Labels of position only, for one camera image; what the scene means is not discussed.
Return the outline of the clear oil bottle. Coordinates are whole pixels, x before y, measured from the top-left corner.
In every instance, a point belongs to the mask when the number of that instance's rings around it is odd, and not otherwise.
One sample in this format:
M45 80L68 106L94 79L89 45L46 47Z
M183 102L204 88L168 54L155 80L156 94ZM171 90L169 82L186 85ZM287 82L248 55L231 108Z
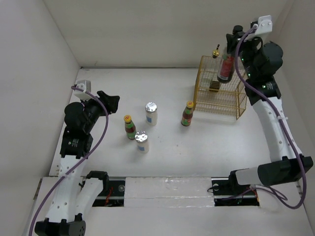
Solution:
M220 62L220 44L212 51L210 56L202 56L200 60L199 83L201 87L209 88L212 80L217 80L217 71Z

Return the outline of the clear bottle black cap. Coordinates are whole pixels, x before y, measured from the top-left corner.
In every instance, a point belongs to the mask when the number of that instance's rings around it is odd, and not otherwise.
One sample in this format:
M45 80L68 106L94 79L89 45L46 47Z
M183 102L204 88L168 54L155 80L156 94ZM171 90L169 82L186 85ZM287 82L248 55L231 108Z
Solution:
M243 27L241 25L235 25L232 34L236 34L237 32L240 31L243 31ZM235 70L234 60L235 54L233 55L227 54L225 47L217 73L217 80L220 83L226 84L231 81Z

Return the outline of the yellow-cap sauce bottle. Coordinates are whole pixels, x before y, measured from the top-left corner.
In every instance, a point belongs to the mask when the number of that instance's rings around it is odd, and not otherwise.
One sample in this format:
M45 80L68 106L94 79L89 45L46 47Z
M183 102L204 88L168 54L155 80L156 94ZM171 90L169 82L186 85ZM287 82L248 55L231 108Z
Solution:
M191 120L193 117L193 108L194 108L193 101L188 101L186 103L186 107L185 107L183 114L182 114L181 124L183 126L190 126Z
M135 134L136 134L136 127L132 121L132 118L130 115L125 115L124 116L124 122L125 122L125 132L127 137L130 140L135 139Z

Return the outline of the dark-filled gold-spout oil bottle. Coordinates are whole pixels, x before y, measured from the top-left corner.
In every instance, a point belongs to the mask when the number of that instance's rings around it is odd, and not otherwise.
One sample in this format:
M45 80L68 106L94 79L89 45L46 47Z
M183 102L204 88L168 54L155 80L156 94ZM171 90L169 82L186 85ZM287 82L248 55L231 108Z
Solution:
M219 92L221 84L217 80L212 80L209 85L209 92L217 93Z

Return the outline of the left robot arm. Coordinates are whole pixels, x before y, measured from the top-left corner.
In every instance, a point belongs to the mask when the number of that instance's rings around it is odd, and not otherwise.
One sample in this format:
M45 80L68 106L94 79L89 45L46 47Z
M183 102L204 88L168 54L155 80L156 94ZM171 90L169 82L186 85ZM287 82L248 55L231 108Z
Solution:
M64 109L59 178L49 190L30 224L29 235L83 236L86 232L85 217L98 195L109 191L107 172L91 171L83 185L81 174L89 156L100 145L92 145L91 130L100 117L108 117L118 109L120 97L109 96L103 91L92 95L89 91L72 87L78 102Z

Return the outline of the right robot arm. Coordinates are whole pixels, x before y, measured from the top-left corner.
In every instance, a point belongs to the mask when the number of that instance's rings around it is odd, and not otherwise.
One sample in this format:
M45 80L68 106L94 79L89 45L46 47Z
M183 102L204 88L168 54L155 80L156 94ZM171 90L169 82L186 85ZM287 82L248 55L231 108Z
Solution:
M314 164L295 144L283 113L281 92L274 78L283 64L283 51L276 43L264 44L257 36L247 39L254 31L251 28L243 32L241 26L236 26L232 34L226 35L228 57L225 61L244 83L267 141L270 162L232 171L227 187L234 194L250 185L271 187L300 179L306 182L306 172Z

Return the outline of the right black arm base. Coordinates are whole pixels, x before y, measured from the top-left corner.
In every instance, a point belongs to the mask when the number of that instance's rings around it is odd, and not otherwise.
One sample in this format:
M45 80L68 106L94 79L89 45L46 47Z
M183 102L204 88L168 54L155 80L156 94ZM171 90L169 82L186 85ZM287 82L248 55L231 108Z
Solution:
M233 187L227 178L213 178L207 189L214 198L216 207L260 206L257 192L248 185Z

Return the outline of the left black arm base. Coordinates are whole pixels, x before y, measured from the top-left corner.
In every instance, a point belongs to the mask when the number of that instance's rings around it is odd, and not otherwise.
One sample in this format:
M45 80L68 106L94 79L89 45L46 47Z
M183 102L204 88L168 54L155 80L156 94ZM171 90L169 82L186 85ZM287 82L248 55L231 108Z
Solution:
M125 177L109 177L105 171L90 171L79 183L81 190L87 179L96 178L102 181L102 191L96 197L93 207L123 207L125 195Z

